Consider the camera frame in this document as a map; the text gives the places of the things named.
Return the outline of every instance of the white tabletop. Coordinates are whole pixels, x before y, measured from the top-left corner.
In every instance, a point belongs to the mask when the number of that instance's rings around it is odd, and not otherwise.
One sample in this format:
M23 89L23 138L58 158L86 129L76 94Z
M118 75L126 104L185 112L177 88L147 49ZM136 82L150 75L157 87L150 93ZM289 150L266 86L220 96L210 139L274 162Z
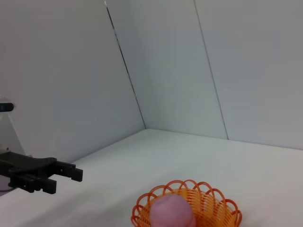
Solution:
M171 180L206 181L234 200L242 227L303 226L303 151L145 130L76 162L83 182L0 197L1 227L131 227L137 198Z

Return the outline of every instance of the white table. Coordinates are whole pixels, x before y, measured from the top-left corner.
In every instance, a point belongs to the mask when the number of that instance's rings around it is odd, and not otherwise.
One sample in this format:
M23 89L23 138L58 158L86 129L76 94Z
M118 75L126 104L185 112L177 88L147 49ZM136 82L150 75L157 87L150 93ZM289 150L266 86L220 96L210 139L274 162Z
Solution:
M1 227L131 227L137 198L175 179L206 181L234 200L242 227L303 226L303 151L145 130L76 162L83 182L0 197Z

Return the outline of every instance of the orange basket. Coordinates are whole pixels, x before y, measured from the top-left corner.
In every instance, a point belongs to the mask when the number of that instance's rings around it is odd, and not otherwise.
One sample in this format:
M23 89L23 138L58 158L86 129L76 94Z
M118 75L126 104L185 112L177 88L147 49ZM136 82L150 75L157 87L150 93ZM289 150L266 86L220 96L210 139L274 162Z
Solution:
M208 188L207 192L200 189L201 185ZM215 192L219 193L222 200L215 198ZM160 185L151 189L149 193L140 196L133 208L131 217L135 227L150 227L150 208L152 204L164 195L178 194L191 206L196 218L196 227L238 227L242 220L241 211L237 204L224 198L222 192L212 188L206 182L196 183L193 180L172 181L167 185Z

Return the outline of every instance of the pink object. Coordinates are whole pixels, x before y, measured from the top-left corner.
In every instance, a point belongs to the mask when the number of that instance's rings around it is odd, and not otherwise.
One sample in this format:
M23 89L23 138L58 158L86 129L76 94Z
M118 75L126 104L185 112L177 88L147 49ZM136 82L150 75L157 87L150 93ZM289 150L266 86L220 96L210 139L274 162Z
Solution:
M150 211L151 227L195 227L190 205L179 195L165 195L156 200Z

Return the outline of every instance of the pink ball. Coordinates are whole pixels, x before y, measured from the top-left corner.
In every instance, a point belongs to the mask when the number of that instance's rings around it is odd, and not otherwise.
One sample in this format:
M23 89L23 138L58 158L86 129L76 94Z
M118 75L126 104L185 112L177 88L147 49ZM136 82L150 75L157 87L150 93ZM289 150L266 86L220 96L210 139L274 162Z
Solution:
M150 211L151 227L195 227L190 205L179 195L165 195L156 200Z

